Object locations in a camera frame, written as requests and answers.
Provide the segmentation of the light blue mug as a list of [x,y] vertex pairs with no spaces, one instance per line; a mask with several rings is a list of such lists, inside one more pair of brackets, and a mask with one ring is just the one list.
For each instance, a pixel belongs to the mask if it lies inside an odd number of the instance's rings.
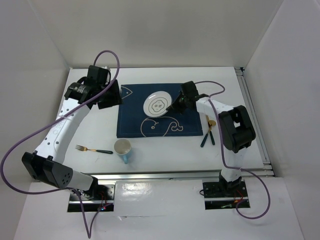
[[116,154],[123,160],[123,162],[128,164],[132,153],[131,142],[126,138],[120,138],[114,143],[113,147]]

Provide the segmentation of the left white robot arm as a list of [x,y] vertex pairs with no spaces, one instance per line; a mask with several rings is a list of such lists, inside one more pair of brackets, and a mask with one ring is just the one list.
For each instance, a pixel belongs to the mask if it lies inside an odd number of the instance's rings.
[[92,107],[104,109],[122,103],[118,82],[111,83],[110,70],[89,66],[87,76],[67,88],[58,115],[62,120],[51,127],[34,152],[22,156],[31,177],[58,189],[76,189],[88,200],[106,195],[109,189],[100,185],[96,177],[73,170],[63,162],[74,134]]

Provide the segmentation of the white plate blue rim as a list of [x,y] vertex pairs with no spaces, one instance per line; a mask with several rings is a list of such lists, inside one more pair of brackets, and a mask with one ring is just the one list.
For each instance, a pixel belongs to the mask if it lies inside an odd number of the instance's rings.
[[150,118],[165,115],[167,108],[172,104],[172,97],[166,91],[156,91],[150,94],[143,103],[143,111]]

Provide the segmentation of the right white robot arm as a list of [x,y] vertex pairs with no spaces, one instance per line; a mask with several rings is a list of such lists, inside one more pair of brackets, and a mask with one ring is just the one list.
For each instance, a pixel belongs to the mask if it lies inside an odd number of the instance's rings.
[[181,85],[178,97],[166,109],[182,114],[186,109],[215,118],[222,158],[218,190],[230,196],[240,185],[244,158],[256,132],[245,106],[232,106],[213,100],[214,94],[200,94],[196,83],[189,81]]

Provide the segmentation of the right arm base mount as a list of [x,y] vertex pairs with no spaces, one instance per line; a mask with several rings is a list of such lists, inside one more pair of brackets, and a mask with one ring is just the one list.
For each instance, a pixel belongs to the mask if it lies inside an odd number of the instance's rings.
[[231,190],[225,190],[217,180],[202,180],[199,194],[204,198],[205,210],[228,210],[250,208],[247,186],[244,180]]

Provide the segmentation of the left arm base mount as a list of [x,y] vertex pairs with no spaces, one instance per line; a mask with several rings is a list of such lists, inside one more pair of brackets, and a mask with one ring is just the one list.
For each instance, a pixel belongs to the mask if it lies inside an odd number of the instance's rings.
[[[77,190],[82,201],[83,210],[85,213],[97,212],[113,212],[115,198],[115,184],[103,185],[94,195],[89,195],[87,191]],[[80,213],[82,211],[79,197],[73,191],[69,195],[68,213]]]

